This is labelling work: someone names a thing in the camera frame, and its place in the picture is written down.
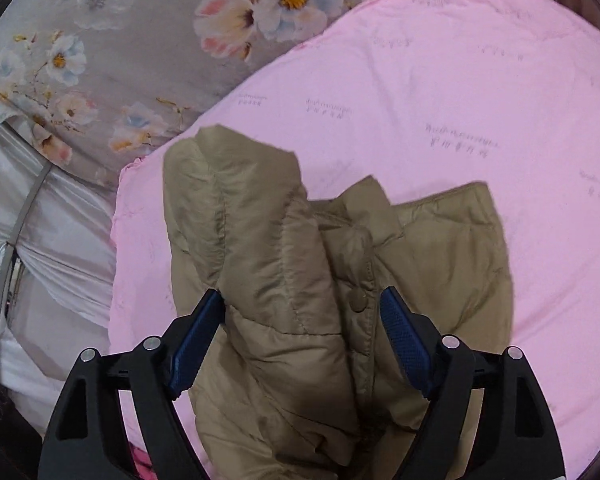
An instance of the pink bedsheet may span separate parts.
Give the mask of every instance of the pink bedsheet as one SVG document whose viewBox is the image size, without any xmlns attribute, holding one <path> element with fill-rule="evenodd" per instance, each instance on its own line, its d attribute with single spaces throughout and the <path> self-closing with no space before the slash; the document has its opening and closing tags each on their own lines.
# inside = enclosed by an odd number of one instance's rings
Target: pink bedsheet
<svg viewBox="0 0 600 480">
<path fill-rule="evenodd" d="M 509 245 L 514 342 L 577 478 L 600 449 L 598 31 L 549 0 L 370 0 L 184 135 L 215 123 L 295 151 L 311 198 L 370 173 L 396 202 L 487 181 Z M 120 180 L 112 352 L 161 334 L 175 313 L 162 219 L 167 147 Z M 176 409 L 202 453 L 186 396 Z M 124 412 L 142 446 L 129 398 Z"/>
</svg>

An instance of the black fabric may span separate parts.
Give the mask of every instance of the black fabric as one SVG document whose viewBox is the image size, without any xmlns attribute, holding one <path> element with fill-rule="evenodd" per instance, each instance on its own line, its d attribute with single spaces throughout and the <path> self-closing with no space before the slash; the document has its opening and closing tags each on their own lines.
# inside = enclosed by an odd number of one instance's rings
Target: black fabric
<svg viewBox="0 0 600 480">
<path fill-rule="evenodd" d="M 41 453 L 42 437 L 0 384 L 0 480 L 36 480 Z"/>
</svg>

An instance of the puffer jacket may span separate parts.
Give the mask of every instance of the puffer jacket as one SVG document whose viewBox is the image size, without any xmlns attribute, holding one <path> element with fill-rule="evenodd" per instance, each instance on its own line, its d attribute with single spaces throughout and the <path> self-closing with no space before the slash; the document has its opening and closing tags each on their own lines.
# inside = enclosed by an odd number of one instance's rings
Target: puffer jacket
<svg viewBox="0 0 600 480">
<path fill-rule="evenodd" d="M 208 288 L 226 302 L 189 392 L 226 480 L 393 477 L 427 403 L 379 322 L 387 286 L 471 348 L 509 343 L 512 283 L 485 184 L 391 205 L 368 177 L 310 202 L 293 153 L 214 126 L 167 152 L 164 211 L 178 314 Z"/>
</svg>

